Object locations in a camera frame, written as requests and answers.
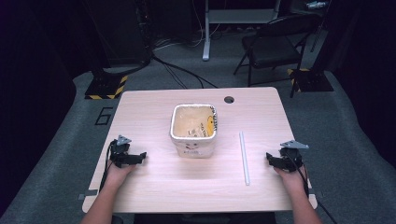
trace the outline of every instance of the wooden table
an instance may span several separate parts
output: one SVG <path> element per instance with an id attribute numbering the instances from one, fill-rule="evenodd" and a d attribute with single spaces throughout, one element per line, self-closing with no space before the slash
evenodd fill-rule
<path id="1" fill-rule="evenodd" d="M 228 104 L 226 97 L 233 97 Z M 209 159 L 177 155 L 169 130 L 179 104 L 211 104 L 218 111 L 216 149 Z M 243 132 L 250 185 L 245 182 L 239 133 Z M 148 156 L 126 179 L 114 212 L 206 213 L 290 210 L 280 177 L 265 159 L 279 157 L 280 143 L 294 139 L 274 88 L 126 91 L 93 174 L 99 189 L 106 150 L 119 134 L 132 139 L 129 153 Z M 96 196 L 87 196 L 87 212 Z M 310 202 L 317 206 L 315 195 Z"/>

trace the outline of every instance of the small hole in table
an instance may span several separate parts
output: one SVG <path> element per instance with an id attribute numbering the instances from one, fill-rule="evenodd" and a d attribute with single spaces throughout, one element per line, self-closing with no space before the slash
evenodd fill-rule
<path id="1" fill-rule="evenodd" d="M 235 99 L 232 96 L 226 96 L 224 98 L 224 102 L 227 104 L 232 104 L 235 101 Z"/>

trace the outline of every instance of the yellow label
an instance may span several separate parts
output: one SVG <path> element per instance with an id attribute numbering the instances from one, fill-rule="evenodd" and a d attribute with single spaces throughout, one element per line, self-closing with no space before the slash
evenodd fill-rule
<path id="1" fill-rule="evenodd" d="M 215 130 L 215 121 L 213 120 L 213 116 L 209 116 L 207 118 L 207 135 L 212 136 Z"/>

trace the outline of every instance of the table leg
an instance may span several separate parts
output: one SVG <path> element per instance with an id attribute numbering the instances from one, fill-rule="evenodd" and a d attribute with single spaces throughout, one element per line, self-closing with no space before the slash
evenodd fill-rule
<path id="1" fill-rule="evenodd" d="M 202 60 L 209 61 L 210 35 L 209 35 L 209 3 L 205 0 L 205 46 Z"/>

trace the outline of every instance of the black equipment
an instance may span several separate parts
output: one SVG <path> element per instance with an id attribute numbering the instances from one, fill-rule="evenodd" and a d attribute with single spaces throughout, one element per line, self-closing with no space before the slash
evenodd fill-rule
<path id="1" fill-rule="evenodd" d="M 303 157 L 297 148 L 282 147 L 279 152 L 281 158 L 275 158 L 267 152 L 267 160 L 270 165 L 289 172 L 297 170 L 292 161 L 298 168 L 303 166 Z"/>
<path id="2" fill-rule="evenodd" d="M 308 149 L 308 145 L 293 140 L 280 145 L 282 146 L 279 150 L 281 158 L 275 158 L 267 152 L 267 160 L 270 165 L 289 172 L 296 171 L 304 165 L 303 157 L 298 149 Z"/>
<path id="3" fill-rule="evenodd" d="M 99 191 L 102 190 L 103 185 L 106 182 L 107 179 L 107 170 L 110 165 L 113 163 L 121 168 L 123 164 L 127 165 L 135 165 L 138 163 L 142 163 L 143 159 L 146 158 L 147 152 L 143 152 L 140 155 L 129 155 L 128 154 L 128 149 L 129 149 L 129 144 L 131 140 L 119 135 L 118 139 L 114 139 L 110 145 L 107 148 L 107 153 L 106 153 L 106 163 L 105 163 L 105 171 L 103 172 L 102 176 L 102 181 L 100 184 Z M 112 163 L 110 163 L 109 166 L 107 166 L 107 160 L 110 159 Z"/>
<path id="4" fill-rule="evenodd" d="M 133 165 L 142 163 L 143 159 L 146 158 L 147 152 L 143 152 L 140 155 L 128 155 L 129 144 L 118 145 L 117 143 L 117 139 L 114 139 L 110 143 L 110 160 L 117 167 L 121 168 L 123 164 Z"/>

